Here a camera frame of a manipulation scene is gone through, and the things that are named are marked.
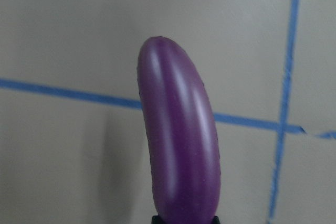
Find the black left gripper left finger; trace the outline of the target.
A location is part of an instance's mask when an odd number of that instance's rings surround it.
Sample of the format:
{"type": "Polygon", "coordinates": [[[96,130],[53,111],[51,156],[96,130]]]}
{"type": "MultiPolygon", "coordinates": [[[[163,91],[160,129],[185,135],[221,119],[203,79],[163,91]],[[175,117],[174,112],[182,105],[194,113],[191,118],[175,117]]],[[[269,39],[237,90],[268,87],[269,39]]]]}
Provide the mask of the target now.
{"type": "Polygon", "coordinates": [[[161,218],[158,215],[152,216],[151,224],[161,224],[161,218]]]}

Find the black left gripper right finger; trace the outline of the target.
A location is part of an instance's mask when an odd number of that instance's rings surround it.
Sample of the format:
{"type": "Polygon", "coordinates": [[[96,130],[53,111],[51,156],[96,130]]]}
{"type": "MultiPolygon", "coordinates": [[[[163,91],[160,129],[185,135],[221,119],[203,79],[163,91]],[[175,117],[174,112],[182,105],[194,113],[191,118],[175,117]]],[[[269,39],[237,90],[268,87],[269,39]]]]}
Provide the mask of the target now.
{"type": "Polygon", "coordinates": [[[219,224],[219,218],[215,216],[211,222],[211,224],[219,224]]]}

